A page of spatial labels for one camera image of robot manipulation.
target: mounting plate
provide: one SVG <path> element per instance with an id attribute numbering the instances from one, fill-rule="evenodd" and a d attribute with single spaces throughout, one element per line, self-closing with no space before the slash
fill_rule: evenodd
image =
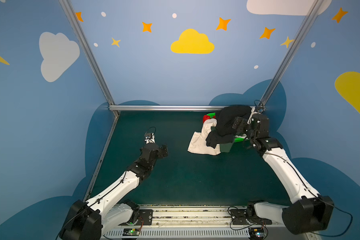
<path id="1" fill-rule="evenodd" d="M 152 225 L 153 212 L 154 211 L 152 209 L 139 209 L 139 217 L 141 217 L 144 220 L 144 226 Z M 141 226 L 141 223 L 142 223 L 141 219 L 137 218 L 137 222 L 133 226 Z M 120 226 L 132 227 L 131 225 L 128 225 L 126 222 L 121 223 Z"/>

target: black cable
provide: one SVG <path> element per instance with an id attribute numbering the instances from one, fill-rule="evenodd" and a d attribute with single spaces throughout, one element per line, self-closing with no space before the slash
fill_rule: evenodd
<path id="1" fill-rule="evenodd" d="M 123 183 L 126 175 L 127 175 L 127 171 L 125 171 L 123 179 L 122 179 L 114 188 L 112 188 L 109 192 L 107 192 L 106 194 L 104 194 L 101 198 L 97 199 L 96 202 L 97 202 L 97 203 L 100 203 L 100 200 L 101 200 L 101 199 L 103 199 L 107 194 L 109 194 L 109 193 L 110 193 L 112 190 L 114 190 L 117 186 L 119 186 L 121 183 Z"/>
<path id="2" fill-rule="evenodd" d="M 272 154 L 272 153 L 267 153 L 267 152 L 265 152 L 264 154 L 269 154 L 269 155 L 274 155 L 274 156 L 280 157 L 279 155 Z M 301 179 L 301 177 L 300 177 L 300 175 L 298 174 L 298 172 L 296 171 L 296 169 L 295 169 L 287 160 L 285 160 L 285 159 L 282 158 L 282 157 L 280 157 L 280 158 L 283 159 L 286 163 L 288 163 L 289 166 L 292 167 L 292 169 L 295 171 L 296 175 L 297 175 L 297 176 L 299 177 L 299 179 L 301 180 L 302 184 L 303 184 L 306 188 L 308 188 L 307 185 L 305 185 L 304 181 Z M 338 207 L 335 207 L 335 206 L 332 205 L 332 204 L 329 204 L 329 203 L 323 201 L 320 197 L 314 195 L 309 189 L 308 189 L 308 192 L 309 192 L 310 194 L 312 194 L 314 197 L 317 197 L 317 198 L 318 198 L 320 201 L 322 201 L 323 203 L 325 203 L 325 204 L 327 204 L 327 205 L 329 205 L 329 206 L 334 207 L 335 209 L 339 210 L 340 212 L 343 212 L 343 213 L 346 213 L 346 214 L 350 215 L 349 224 L 348 224 L 347 228 L 346 228 L 342 233 L 337 234 L 337 235 L 322 235 L 322 234 L 318 234 L 318 233 L 313 233 L 313 234 L 320 235 L 320 236 L 324 236 L 324 237 L 340 237 L 340 236 L 344 235 L 344 234 L 348 231 L 348 229 L 350 228 L 350 225 L 352 224 L 353 215 L 350 214 L 349 212 L 346 212 L 346 211 L 341 210 L 341 209 L 338 208 Z"/>
<path id="3" fill-rule="evenodd" d="M 96 201 L 95 201 L 93 204 L 91 204 L 90 206 L 86 207 L 86 208 L 85 208 L 84 210 L 82 210 L 80 213 L 76 214 L 76 215 L 75 215 L 73 218 L 71 218 L 66 224 L 64 224 L 64 226 L 62 226 L 61 229 L 64 229 L 64 228 L 67 226 L 67 224 L 68 224 L 69 222 L 71 222 L 73 219 L 75 219 L 77 216 L 83 214 L 86 209 L 90 208 L 90 207 L 93 206 L 95 203 L 100 203 L 100 200 L 101 200 L 101 199 L 103 199 L 107 194 L 109 194 L 112 190 L 114 190 L 117 186 L 119 186 L 121 183 L 124 182 L 124 179 L 125 179 L 125 175 L 126 175 L 126 174 L 127 174 L 127 171 L 125 171 L 123 179 L 120 180 L 120 182 L 119 182 L 114 188 L 112 188 L 110 191 L 108 191 L 106 194 L 104 194 L 101 198 L 96 199 Z"/>
<path id="4" fill-rule="evenodd" d="M 106 239 L 109 239 L 109 240 L 113 240 L 113 239 L 110 239 L 110 238 L 107 238 L 106 236 L 103 235 L 103 237 L 105 237 Z"/>
<path id="5" fill-rule="evenodd" d="M 229 212 L 229 209 L 230 209 L 231 207 L 234 207 L 234 208 L 235 208 L 235 209 L 237 209 L 237 210 L 240 210 L 240 209 L 238 209 L 238 208 L 237 208 L 237 207 L 235 207 L 235 206 L 229 206 L 229 207 L 228 207 L 227 212 L 228 212 L 228 214 L 229 214 L 231 217 L 233 217 L 233 215 Z M 233 222 L 233 220 L 231 220 L 231 223 L 229 224 L 229 227 L 230 227 L 232 230 L 235 230 L 235 231 L 238 231 L 238 230 L 243 230 L 243 229 L 245 229 L 245 228 L 249 228 L 250 226 L 253 226 L 253 225 L 258 224 L 258 223 L 254 223 L 254 224 L 251 224 L 251 225 L 246 226 L 246 227 L 244 227 L 244 228 L 240 228 L 240 229 L 233 229 L 233 228 L 232 228 L 232 222 Z"/>
<path id="6" fill-rule="evenodd" d="M 339 209 L 338 207 L 335 207 L 334 205 L 329 204 L 329 203 L 323 201 L 323 200 L 320 199 L 320 198 L 319 198 L 319 200 L 322 201 L 323 203 L 329 205 L 329 206 L 334 207 L 335 209 L 339 210 L 340 212 L 343 212 L 343 213 L 346 213 L 346 214 L 350 215 L 350 221 L 349 221 L 349 224 L 348 224 L 347 228 L 346 228 L 342 233 L 337 234 L 337 235 L 323 235 L 323 234 L 318 234 L 318 233 L 314 233 L 314 232 L 312 232 L 312 233 L 313 233 L 313 234 L 316 234 L 316 235 L 319 235 L 319 236 L 324 236 L 324 237 L 340 237 L 340 236 L 344 235 L 344 234 L 348 231 L 350 225 L 352 224 L 352 221 L 353 221 L 353 216 L 352 216 L 352 214 L 350 214 L 349 212 L 343 211 L 343 210 Z"/>
<path id="7" fill-rule="evenodd" d="M 254 100 L 253 103 L 254 103 L 255 106 L 257 106 L 256 101 L 259 101 L 259 103 L 261 103 L 261 107 L 262 107 L 261 113 L 264 113 L 264 111 L 265 111 L 264 104 L 260 100 Z"/>
<path id="8" fill-rule="evenodd" d="M 240 210 L 239 208 L 237 208 L 237 207 L 235 207 L 235 206 L 229 206 L 228 207 L 228 214 L 231 216 L 231 217 L 233 217 L 233 215 L 230 213 L 230 208 L 231 207 L 234 207 L 235 209 L 238 209 L 238 210 Z M 243 228 L 240 228 L 240 229 L 233 229 L 232 228 L 232 222 L 233 222 L 233 220 L 231 220 L 231 222 L 230 222 L 230 224 L 229 224 L 229 227 L 232 229 L 232 230 L 234 230 L 234 231 L 239 231 L 239 230 L 243 230 L 243 229 L 245 229 L 245 228 L 249 228 L 249 227 L 251 227 L 251 226 L 253 226 L 253 225 L 256 225 L 256 224 L 258 224 L 258 225 L 261 225 L 261 226 L 263 226 L 266 230 L 267 230 L 267 234 L 266 234 L 266 236 L 263 238 L 263 240 L 266 238 L 266 237 L 268 237 L 268 228 L 266 227 L 266 226 L 264 226 L 263 224 L 261 224 L 261 223 L 258 223 L 257 221 L 255 221 L 255 223 L 254 224 L 251 224 L 251 225 L 249 225 L 249 226 L 246 226 L 246 227 L 243 227 Z"/>
<path id="9" fill-rule="evenodd" d="M 268 153 L 268 152 L 265 152 L 264 154 L 268 154 L 268 155 L 273 155 L 273 156 L 277 156 L 277 157 L 280 157 L 279 155 L 276 155 L 276 154 L 273 154 L 273 153 Z M 296 175 L 299 177 L 300 181 L 302 182 L 302 184 L 305 186 L 305 188 L 308 190 L 308 192 L 310 192 L 314 197 L 317 197 L 316 195 L 314 195 L 307 187 L 307 185 L 305 185 L 304 181 L 301 179 L 300 175 L 298 174 L 298 172 L 296 171 L 296 169 L 287 161 L 285 160 L 284 158 L 280 157 L 281 159 L 284 160 L 284 162 L 288 163 L 288 165 L 295 171 Z"/>
<path id="10" fill-rule="evenodd" d="M 155 129 L 155 131 L 152 133 L 152 137 L 155 135 L 155 133 L 156 133 L 156 127 L 150 127 L 149 129 L 151 129 L 151 128 L 154 128 Z"/>
<path id="11" fill-rule="evenodd" d="M 90 208 L 91 206 L 93 206 L 95 203 L 96 203 L 96 202 L 94 202 L 93 204 L 91 204 L 89 207 L 86 207 L 86 208 L 85 208 L 84 210 L 82 210 L 80 213 L 76 214 L 76 215 L 75 215 L 73 218 L 71 218 L 66 224 L 64 224 L 64 226 L 62 226 L 61 229 L 65 228 L 65 227 L 68 225 L 68 223 L 70 223 L 70 222 L 71 222 L 73 219 L 75 219 L 77 216 L 85 213 L 85 210 L 87 210 L 88 208 Z M 60 231 L 59 231 L 59 233 L 57 234 L 55 240 L 58 239 L 59 234 L 60 234 Z"/>

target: dark green floor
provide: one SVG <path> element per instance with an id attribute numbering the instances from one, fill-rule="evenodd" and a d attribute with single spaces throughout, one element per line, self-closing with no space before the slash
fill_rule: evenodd
<path id="1" fill-rule="evenodd" d="M 187 151 L 193 132 L 202 128 L 205 113 L 122 112 L 91 197 L 116 179 L 140 155 L 144 133 L 155 126 L 155 141 L 167 144 L 169 156 L 159 159 L 150 177 L 124 199 L 137 204 L 246 205 L 265 200 L 290 205 L 276 174 L 251 148 L 235 143 L 217 156 Z"/>

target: red cloth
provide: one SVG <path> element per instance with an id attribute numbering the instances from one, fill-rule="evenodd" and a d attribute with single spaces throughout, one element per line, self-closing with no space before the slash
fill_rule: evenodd
<path id="1" fill-rule="evenodd" d="M 203 123 L 204 123 L 205 121 L 207 121 L 208 119 L 211 119 L 211 117 L 208 116 L 208 115 L 204 115 L 204 117 L 203 117 Z"/>

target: white towel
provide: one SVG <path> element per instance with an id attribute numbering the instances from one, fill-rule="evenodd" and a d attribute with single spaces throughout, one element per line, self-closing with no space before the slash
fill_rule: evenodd
<path id="1" fill-rule="evenodd" d="M 197 154 L 220 154 L 220 144 L 216 145 L 216 148 L 208 147 L 206 145 L 206 137 L 211 132 L 211 127 L 215 127 L 217 120 L 215 118 L 208 119 L 204 122 L 202 132 L 195 132 L 189 143 L 188 151 Z"/>

